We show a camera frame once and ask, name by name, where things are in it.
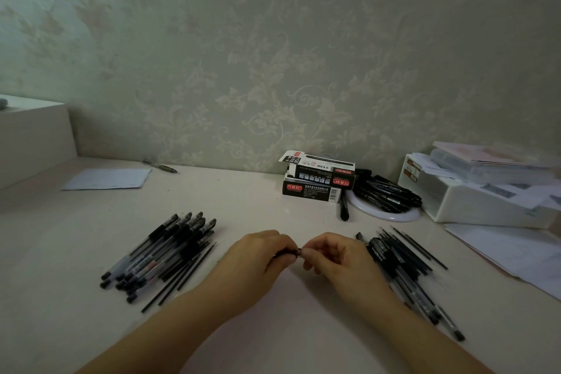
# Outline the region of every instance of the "barcode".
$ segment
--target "barcode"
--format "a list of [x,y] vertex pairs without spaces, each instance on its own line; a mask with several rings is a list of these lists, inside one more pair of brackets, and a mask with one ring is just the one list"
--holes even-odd
[[506,189],[501,189],[497,186],[493,186],[491,184],[483,185],[481,189],[485,189],[486,191],[501,195],[504,198],[512,198],[516,197],[517,194],[507,191]]
[[329,201],[337,202],[337,195],[340,193],[340,190],[337,188],[331,188],[331,192],[329,193]]

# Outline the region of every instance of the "floral wallpaper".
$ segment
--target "floral wallpaper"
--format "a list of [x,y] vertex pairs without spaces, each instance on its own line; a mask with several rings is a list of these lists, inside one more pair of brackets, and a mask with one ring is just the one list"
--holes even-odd
[[0,91],[81,155],[395,175],[432,141],[561,151],[560,0],[0,0]]

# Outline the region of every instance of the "red logo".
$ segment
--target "red logo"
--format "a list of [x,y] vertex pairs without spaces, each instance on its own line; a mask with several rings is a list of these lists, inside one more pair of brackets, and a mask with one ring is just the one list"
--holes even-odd
[[335,185],[341,185],[341,186],[349,186],[351,184],[348,180],[339,179],[339,178],[333,179],[333,183]]

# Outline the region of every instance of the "wallpaper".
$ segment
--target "wallpaper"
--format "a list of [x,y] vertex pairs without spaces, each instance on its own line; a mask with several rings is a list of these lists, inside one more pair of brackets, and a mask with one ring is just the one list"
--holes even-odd
[[561,151],[560,0],[0,0],[0,91],[85,156],[394,175],[432,141]]

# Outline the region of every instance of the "hand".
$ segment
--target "hand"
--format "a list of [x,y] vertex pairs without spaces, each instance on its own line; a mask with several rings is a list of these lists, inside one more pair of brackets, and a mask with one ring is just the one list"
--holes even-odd
[[403,306],[358,240],[326,232],[302,247],[304,269],[323,273],[335,290],[368,321],[376,315]]
[[278,231],[249,234],[234,243],[198,287],[209,303],[220,305],[227,318],[245,312],[273,286],[284,269],[296,262],[293,254],[273,256],[280,250],[298,250],[289,236]]

